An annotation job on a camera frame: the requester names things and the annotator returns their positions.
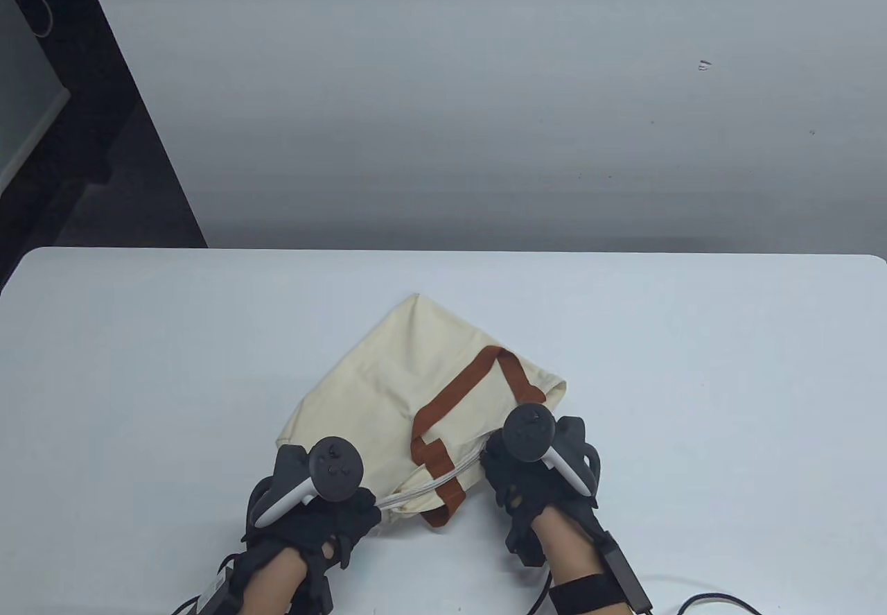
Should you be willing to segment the person's right hand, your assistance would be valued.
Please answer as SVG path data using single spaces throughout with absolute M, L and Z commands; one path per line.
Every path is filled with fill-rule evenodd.
M 593 498 L 576 491 L 557 469 L 517 460 L 501 429 L 488 438 L 480 463 L 497 506 L 512 520 L 506 536 L 510 553 L 525 566 L 549 562 L 560 582 L 573 573 L 602 573 L 593 538 L 576 518 L 579 510 L 595 510 Z

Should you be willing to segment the person's left hand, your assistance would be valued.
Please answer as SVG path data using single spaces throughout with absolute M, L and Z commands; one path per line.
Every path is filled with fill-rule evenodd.
M 295 549 L 304 560 L 323 560 L 330 546 L 333 561 L 348 567 L 354 546 L 381 521 L 363 476 L 360 453 L 345 438 L 329 435 L 310 450 L 283 444 L 272 475 L 254 488 L 242 542 L 276 543 Z

